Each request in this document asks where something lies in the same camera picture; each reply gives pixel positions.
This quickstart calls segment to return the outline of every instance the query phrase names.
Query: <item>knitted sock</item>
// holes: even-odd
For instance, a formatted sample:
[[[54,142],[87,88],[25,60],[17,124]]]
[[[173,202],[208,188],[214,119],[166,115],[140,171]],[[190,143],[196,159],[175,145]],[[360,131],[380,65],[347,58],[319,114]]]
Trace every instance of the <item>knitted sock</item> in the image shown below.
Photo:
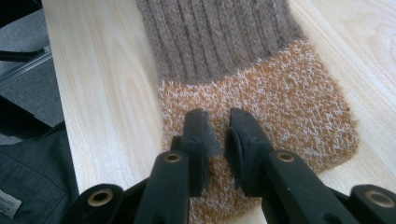
[[[315,171],[351,158],[358,136],[338,86],[291,17],[286,0],[137,0],[162,80],[164,149],[184,115],[202,107],[224,142],[231,107],[250,112],[274,149]],[[210,162],[211,188],[191,199],[191,223],[218,222],[259,204],[233,188],[227,161]]]

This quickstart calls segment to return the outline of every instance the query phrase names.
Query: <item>metal rivet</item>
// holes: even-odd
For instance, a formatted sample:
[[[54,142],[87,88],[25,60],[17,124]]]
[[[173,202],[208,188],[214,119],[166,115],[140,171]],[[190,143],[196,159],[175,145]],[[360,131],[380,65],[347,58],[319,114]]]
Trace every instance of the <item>metal rivet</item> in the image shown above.
[[[177,161],[180,161],[180,159],[181,159],[181,157],[176,153],[169,154],[165,157],[165,161],[167,161],[167,162],[177,162]]]
[[[288,153],[285,152],[279,152],[277,153],[276,157],[280,160],[280,161],[285,161],[285,162],[292,162],[294,161],[294,157],[291,156]]]
[[[113,196],[114,194],[111,189],[99,189],[91,194],[88,204],[92,207],[99,207],[110,202]]]
[[[392,208],[395,202],[388,196],[376,190],[368,190],[364,194],[370,202],[385,208]]]

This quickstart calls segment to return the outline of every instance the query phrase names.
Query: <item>gray ribbed knit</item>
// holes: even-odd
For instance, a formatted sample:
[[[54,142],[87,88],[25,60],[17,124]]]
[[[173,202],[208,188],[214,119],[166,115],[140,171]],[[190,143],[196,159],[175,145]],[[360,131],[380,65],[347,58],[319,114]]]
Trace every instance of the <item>gray ribbed knit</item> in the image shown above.
[[[286,0],[136,2],[162,80],[219,80],[301,38]]]

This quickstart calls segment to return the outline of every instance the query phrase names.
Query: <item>black clamp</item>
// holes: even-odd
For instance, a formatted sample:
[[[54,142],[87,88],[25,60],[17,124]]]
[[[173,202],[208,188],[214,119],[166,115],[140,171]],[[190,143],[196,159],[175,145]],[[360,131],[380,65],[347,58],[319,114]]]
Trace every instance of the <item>black clamp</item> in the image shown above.
[[[220,152],[207,112],[192,110],[182,136],[157,157],[149,178],[125,191],[106,184],[87,189],[63,223],[188,223],[189,198],[208,188],[208,160]],[[231,109],[225,158],[235,187],[262,198],[268,223],[396,223],[394,193],[362,185],[347,197],[327,188],[298,155],[274,151],[257,121],[241,109]]]

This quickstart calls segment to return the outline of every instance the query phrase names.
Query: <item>wooden table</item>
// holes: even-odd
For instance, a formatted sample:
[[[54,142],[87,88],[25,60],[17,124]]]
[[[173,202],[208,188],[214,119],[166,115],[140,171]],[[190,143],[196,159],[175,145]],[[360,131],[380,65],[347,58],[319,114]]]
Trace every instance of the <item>wooden table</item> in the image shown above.
[[[43,1],[80,192],[127,189],[147,177],[162,144],[154,59],[133,0]],[[396,3],[290,0],[358,123],[358,154],[319,177],[396,191]],[[260,223],[260,208],[236,223]]]

